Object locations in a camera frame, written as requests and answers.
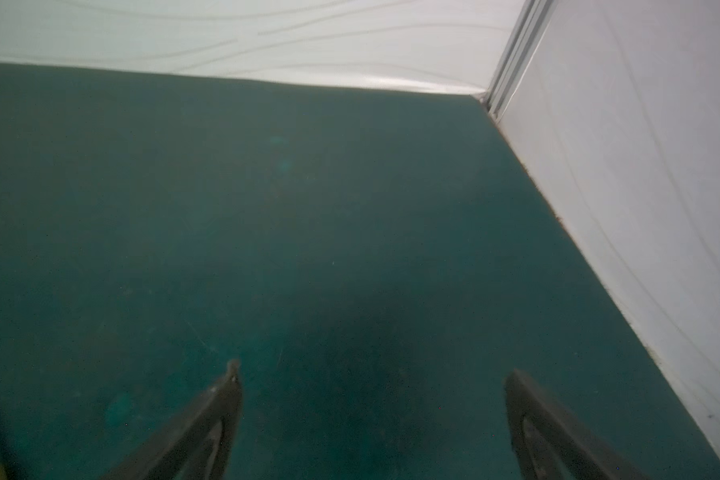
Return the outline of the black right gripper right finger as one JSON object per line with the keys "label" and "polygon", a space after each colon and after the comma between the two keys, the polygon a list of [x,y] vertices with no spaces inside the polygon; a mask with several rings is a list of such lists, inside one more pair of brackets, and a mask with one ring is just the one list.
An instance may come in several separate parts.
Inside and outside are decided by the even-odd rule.
{"label": "black right gripper right finger", "polygon": [[510,441],[524,479],[645,479],[528,373],[504,381]]}

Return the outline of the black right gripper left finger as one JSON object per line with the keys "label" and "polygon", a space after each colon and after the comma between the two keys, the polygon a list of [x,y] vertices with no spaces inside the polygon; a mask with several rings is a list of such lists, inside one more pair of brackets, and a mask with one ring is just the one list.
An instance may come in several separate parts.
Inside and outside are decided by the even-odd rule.
{"label": "black right gripper left finger", "polygon": [[175,414],[104,479],[221,479],[243,406],[240,363]]}

